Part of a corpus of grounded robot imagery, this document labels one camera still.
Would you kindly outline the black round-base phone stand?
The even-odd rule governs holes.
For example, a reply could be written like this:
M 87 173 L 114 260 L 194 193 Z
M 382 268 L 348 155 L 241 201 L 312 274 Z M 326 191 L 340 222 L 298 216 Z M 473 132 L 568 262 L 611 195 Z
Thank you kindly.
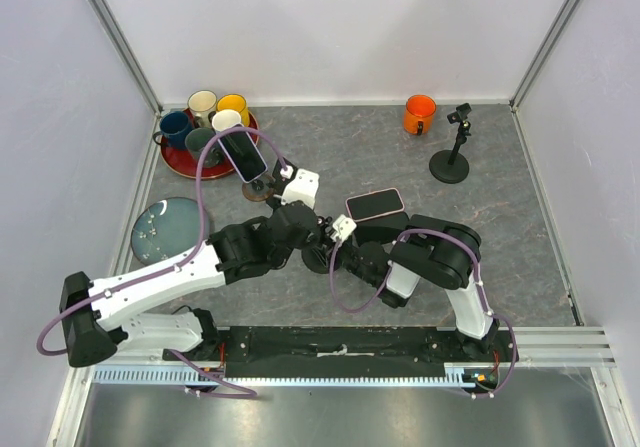
M 464 181 L 469 174 L 469 163 L 460 153 L 460 148 L 471 136 L 471 123 L 468 115 L 472 111 L 469 103 L 463 103 L 447 115 L 450 124 L 457 125 L 454 147 L 435 153 L 429 161 L 429 171 L 438 181 L 446 184 L 457 184 Z

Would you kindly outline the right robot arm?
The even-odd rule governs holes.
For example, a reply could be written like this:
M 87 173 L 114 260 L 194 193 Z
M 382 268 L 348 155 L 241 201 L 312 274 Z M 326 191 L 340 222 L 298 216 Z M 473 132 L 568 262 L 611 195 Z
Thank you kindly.
M 446 292 L 460 353 L 477 361 L 493 350 L 500 321 L 483 291 L 477 232 L 463 224 L 406 214 L 360 223 L 342 216 L 332 229 L 329 288 L 341 310 L 359 313 L 371 302 L 354 308 L 340 302 L 334 281 L 338 266 L 375 287 L 373 298 L 392 308 L 406 306 L 424 280 Z

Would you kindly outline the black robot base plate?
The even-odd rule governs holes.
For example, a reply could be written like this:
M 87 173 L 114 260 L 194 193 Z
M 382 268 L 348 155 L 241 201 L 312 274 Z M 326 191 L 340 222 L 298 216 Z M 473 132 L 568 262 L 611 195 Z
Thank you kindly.
M 221 328 L 184 356 L 222 361 L 227 376 L 249 379 L 441 377 L 447 364 L 505 367 L 519 357 L 505 330 L 482 350 L 436 327 L 264 326 Z

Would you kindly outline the black phone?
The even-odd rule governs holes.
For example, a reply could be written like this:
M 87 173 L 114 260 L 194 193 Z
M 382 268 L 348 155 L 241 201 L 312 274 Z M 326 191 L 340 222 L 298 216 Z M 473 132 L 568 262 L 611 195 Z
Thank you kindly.
M 358 246 L 368 242 L 382 245 L 391 243 L 406 229 L 408 223 L 409 216 L 406 212 L 358 222 L 354 231 L 355 242 Z

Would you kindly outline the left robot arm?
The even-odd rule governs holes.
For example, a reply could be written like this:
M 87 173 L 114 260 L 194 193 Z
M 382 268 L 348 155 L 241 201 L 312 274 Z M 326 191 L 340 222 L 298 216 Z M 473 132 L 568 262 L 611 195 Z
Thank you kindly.
M 350 219 L 323 218 L 302 202 L 269 217 L 231 224 L 199 246 L 120 277 L 67 276 L 60 301 L 70 366 L 87 367 L 132 347 L 145 330 L 129 328 L 136 316 L 177 297 L 261 277 L 283 268 L 295 250 L 331 248 L 353 231 Z

